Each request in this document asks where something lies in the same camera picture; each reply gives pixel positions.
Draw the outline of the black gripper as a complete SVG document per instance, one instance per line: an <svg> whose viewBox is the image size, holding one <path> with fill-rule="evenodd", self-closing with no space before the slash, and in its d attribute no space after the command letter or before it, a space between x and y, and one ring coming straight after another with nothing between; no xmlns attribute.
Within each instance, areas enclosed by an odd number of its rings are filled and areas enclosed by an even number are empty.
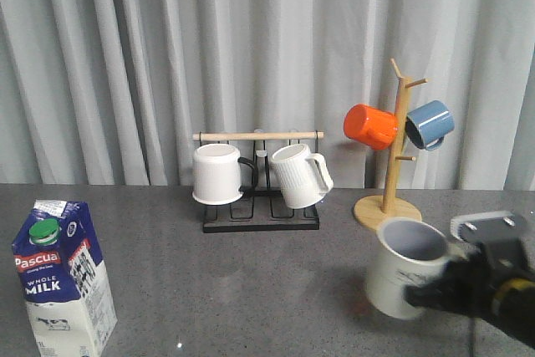
<svg viewBox="0 0 535 357"><path fill-rule="evenodd" d="M404 299L413 307L497 319L500 304L495 300L499 287L496 268L492 250L482 247L468 259L451 260L440 280L406 286Z"/></svg>

